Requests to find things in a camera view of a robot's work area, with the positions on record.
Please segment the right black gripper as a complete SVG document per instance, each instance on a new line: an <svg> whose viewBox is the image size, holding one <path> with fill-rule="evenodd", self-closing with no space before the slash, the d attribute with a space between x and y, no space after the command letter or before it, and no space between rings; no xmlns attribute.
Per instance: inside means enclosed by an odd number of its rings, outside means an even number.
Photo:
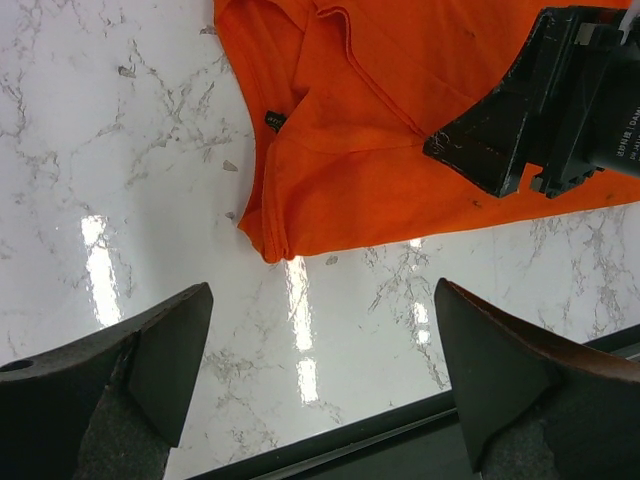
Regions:
<svg viewBox="0 0 640 480"><path fill-rule="evenodd" d="M639 7L546 7L542 38L542 127L528 162L540 166L531 188L548 198L598 172L639 175ZM503 198L517 191L524 161L525 94L494 89L423 145L423 153Z"/></svg>

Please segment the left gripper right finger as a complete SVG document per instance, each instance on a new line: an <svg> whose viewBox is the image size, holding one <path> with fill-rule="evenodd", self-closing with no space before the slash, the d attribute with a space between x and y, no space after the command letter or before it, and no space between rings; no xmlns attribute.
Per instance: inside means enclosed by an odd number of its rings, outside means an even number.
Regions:
<svg viewBox="0 0 640 480"><path fill-rule="evenodd" d="M636 479L639 328L577 343L440 279L436 319L471 469Z"/></svg>

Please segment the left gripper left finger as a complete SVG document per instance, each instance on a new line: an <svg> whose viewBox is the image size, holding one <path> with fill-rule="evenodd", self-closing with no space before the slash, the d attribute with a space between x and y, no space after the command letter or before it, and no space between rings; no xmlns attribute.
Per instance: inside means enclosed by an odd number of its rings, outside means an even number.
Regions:
<svg viewBox="0 0 640 480"><path fill-rule="evenodd" d="M214 299L193 285L1 368L4 479L161 479L178 446Z"/></svg>

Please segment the orange t shirt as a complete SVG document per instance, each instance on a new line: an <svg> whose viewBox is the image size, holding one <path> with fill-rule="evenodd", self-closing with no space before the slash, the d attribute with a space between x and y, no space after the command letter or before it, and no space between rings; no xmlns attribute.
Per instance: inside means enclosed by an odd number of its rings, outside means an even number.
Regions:
<svg viewBox="0 0 640 480"><path fill-rule="evenodd" d="M540 1L218 1L255 130L240 229L269 263L632 203L599 173L494 198L422 152L496 86Z"/></svg>

